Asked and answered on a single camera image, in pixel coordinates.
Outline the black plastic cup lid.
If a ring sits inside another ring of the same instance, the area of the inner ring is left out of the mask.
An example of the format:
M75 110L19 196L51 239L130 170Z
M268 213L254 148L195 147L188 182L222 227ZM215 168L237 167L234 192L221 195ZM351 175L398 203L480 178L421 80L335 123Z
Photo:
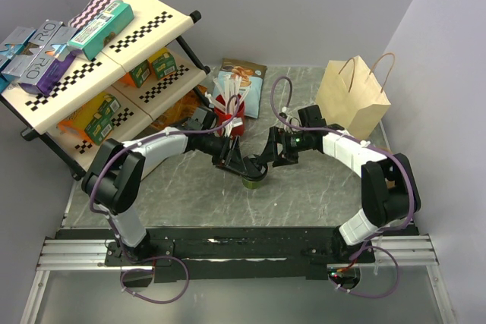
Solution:
M256 157L246 156L243 158L243 163L245 166L245 173L242 177L246 181L258 182L262 181L267 176L268 165L259 164Z

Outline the green paper coffee cup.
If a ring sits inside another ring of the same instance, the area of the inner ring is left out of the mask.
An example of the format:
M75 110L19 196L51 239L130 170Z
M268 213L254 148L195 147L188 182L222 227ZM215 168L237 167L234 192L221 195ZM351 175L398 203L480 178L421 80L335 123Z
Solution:
M243 185L249 190L258 189L262 185L263 181L264 181L263 179L260 180L250 180L247 178L242 179Z

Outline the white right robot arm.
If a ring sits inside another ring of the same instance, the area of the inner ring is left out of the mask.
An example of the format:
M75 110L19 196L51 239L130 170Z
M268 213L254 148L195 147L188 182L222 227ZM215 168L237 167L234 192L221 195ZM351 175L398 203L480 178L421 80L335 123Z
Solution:
M284 127L272 127L261 165L274 167L298 162L298 154L317 150L334 158L361 179L361 208L337 228L331 245L333 256L348 262L372 238L404 229L421 207L415 178L408 158L378 149L366 140L353 137L344 127L328 124L316 105L298 111L299 125L292 125L286 110L273 110Z

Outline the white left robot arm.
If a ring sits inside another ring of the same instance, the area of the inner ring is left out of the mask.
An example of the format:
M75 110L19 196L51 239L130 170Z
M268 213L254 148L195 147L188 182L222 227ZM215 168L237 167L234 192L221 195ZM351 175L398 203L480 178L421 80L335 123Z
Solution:
M81 188L90 197L90 211L105 217L130 263L140 265L154 254L150 234L134 207L143 178L166 159L187 151L221 159L231 131L242 125L236 115L218 125L214 112L199 107L191 117L147 137L125 142L109 138L102 143Z

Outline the red cup holder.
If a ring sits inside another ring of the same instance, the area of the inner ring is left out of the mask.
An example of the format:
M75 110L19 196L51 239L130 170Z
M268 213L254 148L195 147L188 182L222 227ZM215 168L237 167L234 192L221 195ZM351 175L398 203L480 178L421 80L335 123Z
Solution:
M230 119L230 117L232 116L232 112L226 111L226 101L224 100L222 95L218 95L216 97L216 101L223 107L223 109L219 109L216 105L214 106L214 112L218 117L217 125L220 126L223 122ZM236 127L235 126L232 127L231 136L241 137L245 132L245 103L244 102L240 102L240 106L235 117L241 119L241 124Z

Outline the orange snack bag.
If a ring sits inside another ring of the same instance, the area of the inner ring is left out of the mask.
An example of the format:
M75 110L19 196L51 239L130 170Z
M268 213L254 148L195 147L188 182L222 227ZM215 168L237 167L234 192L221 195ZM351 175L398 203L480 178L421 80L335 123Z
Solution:
M151 123L155 131L161 131L184 118L191 117L197 107L201 106L199 96L192 90L182 97L176 104L163 112L158 118Z

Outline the white wrapped straws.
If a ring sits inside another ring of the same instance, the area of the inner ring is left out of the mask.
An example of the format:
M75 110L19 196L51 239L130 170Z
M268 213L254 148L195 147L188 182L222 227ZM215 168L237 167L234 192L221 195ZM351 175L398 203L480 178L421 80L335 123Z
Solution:
M240 106L240 102L243 102L250 89L248 87L242 88L243 79L241 76L236 76L232 79L229 75L224 76L223 79L215 77L213 79L213 84L215 86L215 91L222 95L226 101L226 111L227 112L237 112ZM210 105L217 106L218 108L223 108L217 101L213 93L205 92L204 95L208 98Z

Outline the blue snack pouch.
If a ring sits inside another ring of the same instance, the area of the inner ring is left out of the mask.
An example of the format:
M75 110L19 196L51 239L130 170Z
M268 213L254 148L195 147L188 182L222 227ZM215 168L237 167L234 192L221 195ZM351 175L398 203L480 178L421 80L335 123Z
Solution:
M236 90L244 97L245 116L258 118L261 90L267 66L234 58L224 58L217 77L213 80L213 97L225 96L225 91Z

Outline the brown paper bag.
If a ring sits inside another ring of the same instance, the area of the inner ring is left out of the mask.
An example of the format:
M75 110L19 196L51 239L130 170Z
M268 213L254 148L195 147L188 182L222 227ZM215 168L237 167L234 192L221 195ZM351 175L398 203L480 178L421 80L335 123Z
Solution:
M396 56L392 52L380 56L372 66L359 55L328 61L315 98L328 124L344 127L359 140L369 138L391 106L385 92L387 82L379 82L374 74L387 56L393 68Z

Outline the cream two-tier shelf rack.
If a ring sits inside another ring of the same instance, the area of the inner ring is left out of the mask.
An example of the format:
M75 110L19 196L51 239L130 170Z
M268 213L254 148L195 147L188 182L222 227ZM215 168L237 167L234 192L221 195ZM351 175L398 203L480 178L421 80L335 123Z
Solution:
M160 0L122 0L134 11L133 21L93 61L73 61L50 96L34 96L9 86L1 101L24 124L25 140L41 139L81 179L99 147L86 138L62 132L57 124L101 92L112 94L120 108L112 118L110 137L132 140L163 112L193 90L209 74L182 35L201 19ZM150 75L140 88L119 79L152 54L176 41L185 56L175 56L175 72L158 80Z

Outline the orange green large box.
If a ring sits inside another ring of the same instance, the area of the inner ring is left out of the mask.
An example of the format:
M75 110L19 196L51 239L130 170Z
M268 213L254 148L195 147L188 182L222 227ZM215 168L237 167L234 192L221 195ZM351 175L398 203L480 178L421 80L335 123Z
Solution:
M98 146L113 130L112 117L120 107L115 96L101 92L60 121L57 128Z

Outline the teal box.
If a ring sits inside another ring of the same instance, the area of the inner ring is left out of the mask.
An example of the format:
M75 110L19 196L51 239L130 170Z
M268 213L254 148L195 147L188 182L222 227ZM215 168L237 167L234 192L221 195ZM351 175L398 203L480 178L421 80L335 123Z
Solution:
M68 41L68 48L75 55L92 61L133 19L131 6L122 0L115 0L88 25L78 30Z

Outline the silver purple box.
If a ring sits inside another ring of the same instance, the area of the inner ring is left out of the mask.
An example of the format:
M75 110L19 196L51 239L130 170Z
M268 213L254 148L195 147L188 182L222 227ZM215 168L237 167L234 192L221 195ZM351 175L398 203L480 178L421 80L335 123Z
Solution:
M1 75L26 93L48 96L74 60L68 42L77 33L61 21L45 20Z

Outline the blue silver box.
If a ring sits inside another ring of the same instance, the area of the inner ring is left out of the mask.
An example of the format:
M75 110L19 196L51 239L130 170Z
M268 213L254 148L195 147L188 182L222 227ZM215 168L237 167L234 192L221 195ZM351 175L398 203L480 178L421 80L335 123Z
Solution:
M1 72L3 72L16 55L19 55L23 51L30 37L35 32L35 28L16 27L14 31L1 41Z

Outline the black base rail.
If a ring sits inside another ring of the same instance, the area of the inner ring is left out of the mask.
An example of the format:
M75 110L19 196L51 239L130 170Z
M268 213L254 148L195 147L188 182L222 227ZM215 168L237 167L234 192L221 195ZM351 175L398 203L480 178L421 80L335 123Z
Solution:
M157 283L190 278L285 278L326 280L332 267L347 266L358 246L348 247L330 227L151 228L139 256L127 259L108 246L106 266L153 269Z

